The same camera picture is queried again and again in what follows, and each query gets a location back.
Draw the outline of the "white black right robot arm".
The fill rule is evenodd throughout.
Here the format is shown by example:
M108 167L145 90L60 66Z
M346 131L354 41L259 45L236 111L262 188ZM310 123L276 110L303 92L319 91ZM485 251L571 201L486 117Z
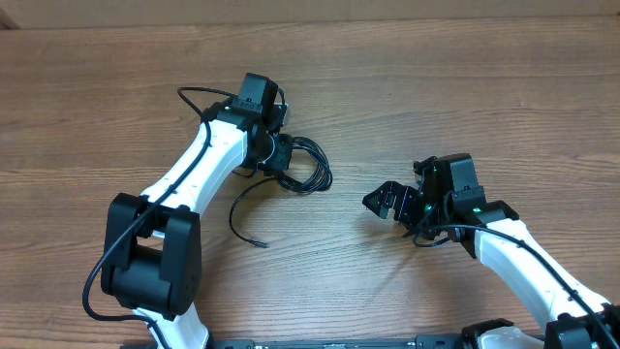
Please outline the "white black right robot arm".
M468 153L431 156L414 164L417 186L387 181L363 205L391 215L418 248L459 243L493 270L542 332L526 334L503 318L462 329L454 348L616 348L619 307L566 271L533 238L518 213L489 202Z

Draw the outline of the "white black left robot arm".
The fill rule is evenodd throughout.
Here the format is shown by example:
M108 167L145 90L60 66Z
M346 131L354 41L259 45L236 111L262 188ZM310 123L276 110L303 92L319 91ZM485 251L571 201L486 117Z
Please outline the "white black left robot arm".
M281 135L288 106L271 79L249 73L236 94L201 110L197 136L173 167L140 195L118 194L108 209L104 253L93 272L104 293L143 322L153 348L207 348L211 337L194 299L202 277L201 217L237 167L288 168Z

